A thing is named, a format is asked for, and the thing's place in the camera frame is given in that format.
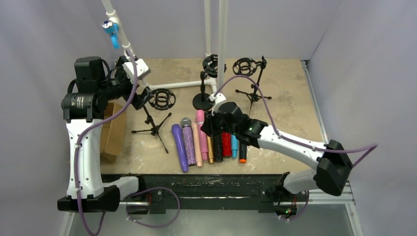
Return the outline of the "red glitter microphone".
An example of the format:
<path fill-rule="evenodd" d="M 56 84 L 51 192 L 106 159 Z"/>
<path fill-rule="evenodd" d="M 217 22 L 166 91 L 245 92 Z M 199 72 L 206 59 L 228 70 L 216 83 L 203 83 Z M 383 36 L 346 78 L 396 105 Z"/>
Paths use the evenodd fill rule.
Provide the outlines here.
<path fill-rule="evenodd" d="M 222 132 L 222 156 L 224 158 L 232 157 L 232 137 L 231 134 Z"/>

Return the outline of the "light blue microphone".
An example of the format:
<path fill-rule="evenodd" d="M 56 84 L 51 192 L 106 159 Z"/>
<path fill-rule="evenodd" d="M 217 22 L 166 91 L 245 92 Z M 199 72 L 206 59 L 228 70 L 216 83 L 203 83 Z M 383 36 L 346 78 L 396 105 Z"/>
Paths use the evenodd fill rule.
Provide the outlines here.
<path fill-rule="evenodd" d="M 236 159 L 238 156 L 239 144 L 235 135 L 231 136 L 232 158 Z"/>

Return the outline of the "gold microphone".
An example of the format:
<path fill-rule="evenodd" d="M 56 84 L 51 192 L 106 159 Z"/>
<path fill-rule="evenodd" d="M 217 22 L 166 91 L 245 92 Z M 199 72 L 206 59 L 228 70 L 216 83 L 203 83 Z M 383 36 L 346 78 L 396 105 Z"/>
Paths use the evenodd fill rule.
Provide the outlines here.
<path fill-rule="evenodd" d="M 213 152 L 213 143 L 212 138 L 207 136 L 207 146 L 208 146 L 208 162 L 210 164 L 214 163 L 214 152 Z"/>

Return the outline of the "hot pink microphone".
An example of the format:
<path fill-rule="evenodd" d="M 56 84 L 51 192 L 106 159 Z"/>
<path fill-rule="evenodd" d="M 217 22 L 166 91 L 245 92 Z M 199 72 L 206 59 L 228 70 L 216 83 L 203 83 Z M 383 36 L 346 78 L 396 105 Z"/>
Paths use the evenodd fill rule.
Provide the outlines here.
<path fill-rule="evenodd" d="M 199 135 L 199 144 L 200 144 L 200 151 L 202 155 L 203 161 L 208 161 L 208 145 L 207 145 L 207 135 L 204 131 L 201 130 L 204 121 L 205 121 L 205 113 L 203 110 L 196 111 L 196 118 L 197 130 Z"/>

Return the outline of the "black microphone orange end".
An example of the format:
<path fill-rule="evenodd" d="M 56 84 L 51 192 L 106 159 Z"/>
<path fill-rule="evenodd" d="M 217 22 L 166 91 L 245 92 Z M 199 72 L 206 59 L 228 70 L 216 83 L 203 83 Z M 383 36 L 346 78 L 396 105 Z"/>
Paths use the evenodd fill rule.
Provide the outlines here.
<path fill-rule="evenodd" d="M 239 162 L 245 164 L 247 162 L 247 145 L 239 143 Z"/>

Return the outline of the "black glitter microphone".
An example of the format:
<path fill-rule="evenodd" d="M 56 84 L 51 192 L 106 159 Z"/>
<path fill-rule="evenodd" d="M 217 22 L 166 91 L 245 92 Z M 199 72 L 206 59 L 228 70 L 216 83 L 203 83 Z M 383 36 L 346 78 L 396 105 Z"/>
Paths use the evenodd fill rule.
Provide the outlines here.
<path fill-rule="evenodd" d="M 221 133 L 214 134 L 212 137 L 214 161 L 217 163 L 223 162 L 223 145 Z"/>

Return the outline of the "brown cardboard box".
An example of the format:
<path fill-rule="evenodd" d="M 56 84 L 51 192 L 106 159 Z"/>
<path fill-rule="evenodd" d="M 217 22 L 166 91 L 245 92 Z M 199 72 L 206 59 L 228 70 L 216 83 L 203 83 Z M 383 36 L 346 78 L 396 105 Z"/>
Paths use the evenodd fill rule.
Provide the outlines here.
<path fill-rule="evenodd" d="M 122 112 L 115 119 L 103 124 L 100 137 L 100 158 L 103 161 L 114 163 L 121 154 L 126 121 L 126 112 Z"/>

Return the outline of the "glitter purple microphone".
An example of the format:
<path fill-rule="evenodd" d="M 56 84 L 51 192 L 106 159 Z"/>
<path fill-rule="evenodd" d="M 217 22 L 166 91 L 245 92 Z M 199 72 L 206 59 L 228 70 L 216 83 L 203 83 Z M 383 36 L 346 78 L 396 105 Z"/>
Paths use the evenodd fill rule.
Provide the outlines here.
<path fill-rule="evenodd" d="M 182 135 L 186 152 L 186 159 L 188 166 L 196 165 L 195 149 L 194 149 L 194 139 L 191 128 L 191 119 L 183 118 L 180 122 L 182 127 Z"/>

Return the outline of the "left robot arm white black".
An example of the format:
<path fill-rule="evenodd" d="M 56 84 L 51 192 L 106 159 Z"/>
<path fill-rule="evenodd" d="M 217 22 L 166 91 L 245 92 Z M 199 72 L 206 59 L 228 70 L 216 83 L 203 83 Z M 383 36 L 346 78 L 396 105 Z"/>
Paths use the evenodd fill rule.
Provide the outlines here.
<path fill-rule="evenodd" d="M 150 73 L 143 59 L 125 56 L 110 69 L 101 57 L 79 58 L 76 77 L 61 102 L 69 136 L 70 178 L 66 195 L 57 201 L 60 211 L 114 212 L 121 200 L 139 189 L 137 177 L 103 182 L 100 171 L 100 137 L 105 110 L 111 100 L 125 99 L 136 110 L 150 98 L 146 88 L 136 93 L 139 81 Z"/>

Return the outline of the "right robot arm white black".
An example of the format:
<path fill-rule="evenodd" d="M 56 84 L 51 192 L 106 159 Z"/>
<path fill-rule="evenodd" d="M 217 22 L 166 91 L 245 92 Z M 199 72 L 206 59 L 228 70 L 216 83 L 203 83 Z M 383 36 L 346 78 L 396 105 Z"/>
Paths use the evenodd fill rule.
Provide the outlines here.
<path fill-rule="evenodd" d="M 307 165 L 309 170 L 285 174 L 279 181 L 287 193 L 320 189 L 340 196 L 353 168 L 339 142 L 325 144 L 281 133 L 271 124 L 250 118 L 234 102 L 220 105 L 217 111 L 205 111 L 201 130 L 208 136 L 233 134 L 246 146 L 276 151 Z"/>

